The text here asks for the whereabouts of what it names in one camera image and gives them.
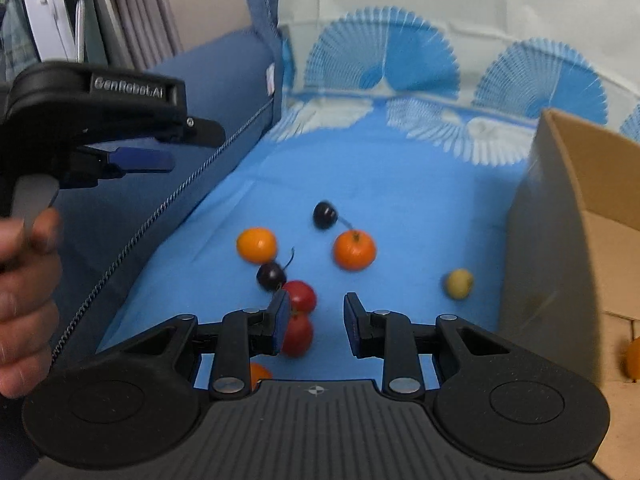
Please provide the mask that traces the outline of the person's left hand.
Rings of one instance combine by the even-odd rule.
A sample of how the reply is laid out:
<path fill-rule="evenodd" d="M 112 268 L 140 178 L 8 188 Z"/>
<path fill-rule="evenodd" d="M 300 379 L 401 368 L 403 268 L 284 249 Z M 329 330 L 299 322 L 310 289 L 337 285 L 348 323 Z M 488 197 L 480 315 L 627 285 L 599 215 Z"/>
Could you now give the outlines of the person's left hand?
<path fill-rule="evenodd" d="M 31 392 L 50 370 L 61 234 L 61 216 L 53 208 L 31 228 L 18 219 L 1 221 L 1 394 L 8 399 Z"/>

